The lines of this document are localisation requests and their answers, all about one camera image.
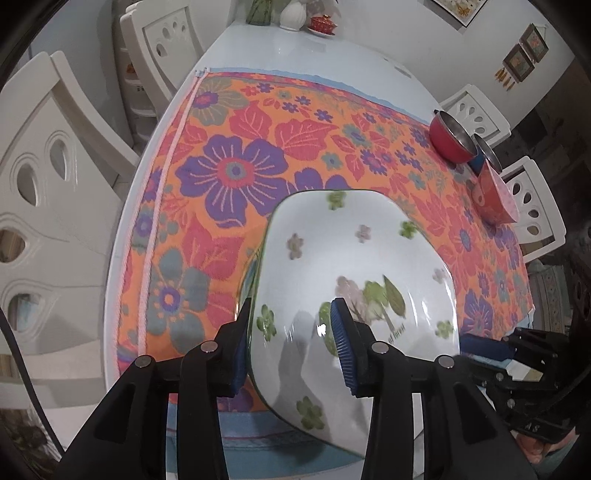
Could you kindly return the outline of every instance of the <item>green flower print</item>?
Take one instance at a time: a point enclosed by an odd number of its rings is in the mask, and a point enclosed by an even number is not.
[[[437,322],[437,331],[435,335],[447,340],[453,333],[453,325],[449,320],[445,322]]]
[[[321,420],[322,408],[314,405],[308,397],[296,402],[295,407],[301,415],[301,425],[305,430],[322,430],[324,428],[324,422]]]
[[[343,133],[358,147],[371,147],[367,137],[361,133],[361,130],[352,124],[346,124],[343,127]]]
[[[326,198],[329,201],[329,209],[336,210],[345,206],[345,196],[347,194],[342,190],[330,192]]]
[[[330,302],[326,301],[320,306],[320,310],[318,312],[318,324],[319,325],[326,325],[326,330],[324,331],[324,336],[322,337],[324,340],[324,344],[326,345],[326,349],[329,353],[333,356],[338,357],[339,354],[336,351],[336,343],[335,337],[332,333],[332,328],[330,326]]]
[[[291,93],[288,90],[279,90],[277,92],[277,98],[281,100],[291,100]]]
[[[148,248],[148,240],[152,232],[152,222],[154,217],[154,209],[143,206],[138,212],[137,220],[135,221],[134,231],[131,236],[131,248],[137,253],[142,254]]]
[[[231,89],[232,80],[224,77],[205,78],[193,100],[191,114],[204,127],[223,125],[228,109],[246,108],[249,101],[243,94]]]
[[[399,234],[409,240],[418,232],[417,226],[412,222],[402,222],[400,224]]]
[[[150,295],[146,311],[148,333],[161,336],[166,331],[176,351],[182,355],[205,340],[197,316],[207,306],[209,277],[183,264],[183,256],[170,248],[152,265]]]
[[[322,161],[326,164],[327,170],[338,170],[343,166],[343,162],[339,159],[336,153],[326,152],[322,155]]]
[[[256,319],[256,328],[263,332],[266,342],[270,342],[271,337],[277,335],[275,316],[273,310],[270,310],[267,305],[263,305],[261,308],[261,316]]]
[[[158,228],[158,240],[164,243],[169,235],[176,235],[178,233],[178,223],[175,221],[167,222],[166,213],[161,213],[158,219],[160,227]]]
[[[427,186],[425,182],[421,178],[420,175],[417,175],[415,172],[411,172],[408,174],[408,179],[414,183],[414,186],[417,190],[427,190]]]

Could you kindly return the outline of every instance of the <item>screw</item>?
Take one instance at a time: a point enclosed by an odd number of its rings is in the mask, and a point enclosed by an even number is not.
[[[453,361],[453,358],[447,355],[442,355],[439,357],[439,365],[441,365],[443,368],[453,368],[453,366],[456,364]]]
[[[135,359],[135,366],[138,368],[147,367],[150,363],[152,363],[152,357],[149,355],[141,355]]]
[[[386,353],[388,352],[389,346],[384,342],[374,342],[371,349],[376,353]]]
[[[203,342],[201,344],[201,351],[205,353],[212,353],[217,350],[217,343],[213,340],[208,340],[207,342]]]

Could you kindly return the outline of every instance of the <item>green vase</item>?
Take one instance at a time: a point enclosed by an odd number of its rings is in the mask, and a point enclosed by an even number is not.
[[[271,25],[273,0],[253,0],[251,11],[248,12],[246,23],[251,25]]]

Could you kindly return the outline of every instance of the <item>white wall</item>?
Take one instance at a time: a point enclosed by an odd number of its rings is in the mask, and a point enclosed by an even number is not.
[[[455,29],[422,3],[430,0],[325,0],[336,34],[403,63],[443,101],[465,84],[482,90],[512,127],[548,92],[573,53],[528,0],[488,0],[467,28]],[[241,0],[241,18],[251,0]],[[530,23],[548,25],[550,51],[522,84],[506,92],[495,79]]]
[[[111,0],[69,0],[31,43],[33,56],[62,50],[92,105],[129,145],[132,144],[115,70]],[[111,184],[115,172],[92,153]]]

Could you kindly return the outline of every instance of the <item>purple flower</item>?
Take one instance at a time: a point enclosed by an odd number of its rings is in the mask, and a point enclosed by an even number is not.
[[[478,274],[478,286],[480,287],[482,294],[488,298],[488,296],[491,294],[491,290],[488,284],[488,277],[484,272],[480,272]]]
[[[189,157],[177,169],[180,193],[206,195],[205,208],[221,228],[243,226],[248,203],[267,215],[288,195],[279,175],[287,170],[283,150],[257,138],[242,151],[239,137],[212,136],[204,156]]]
[[[519,241],[515,236],[515,232],[508,226],[504,226],[505,235],[503,236],[503,243],[509,251],[509,264],[512,270],[515,270],[521,265],[521,247]]]
[[[470,289],[466,294],[464,305],[464,324],[460,335],[474,333],[478,336],[490,337],[492,335],[492,306],[480,295],[476,297],[474,290]]]
[[[374,124],[376,122],[375,118],[373,115],[371,115],[371,113],[364,113],[363,116],[365,117],[365,119],[370,123],[370,124]]]
[[[156,192],[158,191],[158,185],[160,184],[160,177],[162,176],[162,169],[158,168],[154,170],[148,179],[148,186],[144,192],[143,202],[153,202],[156,200]]]
[[[193,100],[193,108],[204,109],[209,108],[212,105],[217,104],[219,95],[215,92],[204,92],[201,95],[197,95]]]
[[[418,128],[411,127],[410,134],[413,136],[415,141],[419,145],[421,145],[423,148],[427,148],[429,146],[429,140],[427,140],[427,136],[425,135],[424,132],[421,132]]]
[[[289,113],[296,113],[297,105],[295,103],[283,102],[283,110],[287,110]]]
[[[271,90],[274,89],[270,83],[259,83],[256,88],[258,88],[261,93],[271,93]]]
[[[406,142],[402,142],[402,144],[404,145],[404,151],[410,153],[411,155],[414,155],[417,153],[417,151],[414,149],[414,147],[410,144],[407,144]]]
[[[320,121],[326,121],[328,123],[332,123],[333,116],[328,113],[326,110],[317,110],[314,112],[315,116],[318,117]]]
[[[402,153],[400,150],[396,150],[396,152],[394,152],[394,154],[398,157],[398,159],[400,160],[400,164],[401,165],[410,165],[410,160],[408,159],[408,157]]]
[[[466,232],[463,228],[460,230],[460,240],[462,245],[466,249],[466,252],[472,251],[472,241],[470,240],[470,235]]]
[[[387,150],[378,150],[378,158],[382,162],[387,163],[388,165],[390,165],[394,162],[394,159],[392,158],[392,154]]]
[[[410,164],[412,168],[416,168],[418,171],[423,171],[423,166],[416,158],[411,158]]]
[[[361,151],[361,161],[369,167],[371,173],[376,175],[386,175],[386,167],[369,150]]]
[[[149,213],[141,213],[135,222],[134,232],[140,238],[146,238],[152,231],[152,216]]]
[[[288,183],[287,186],[290,194],[304,190],[349,190],[351,188],[341,175],[333,175],[324,184],[318,171],[313,168],[304,168],[296,172],[294,181],[295,185]]]
[[[490,225],[487,222],[482,222],[482,225],[484,226],[484,230],[486,230],[486,236],[492,240],[496,235],[496,225]]]
[[[470,225],[474,223],[474,216],[472,215],[472,212],[467,208],[464,208],[464,216],[468,219],[468,223]]]
[[[252,395],[248,390],[242,387],[234,398],[218,397],[217,410],[218,411],[250,411],[254,405]]]
[[[304,95],[302,95],[301,97],[295,97],[295,101],[301,105],[309,105],[311,102],[311,100],[309,98],[306,98]]]

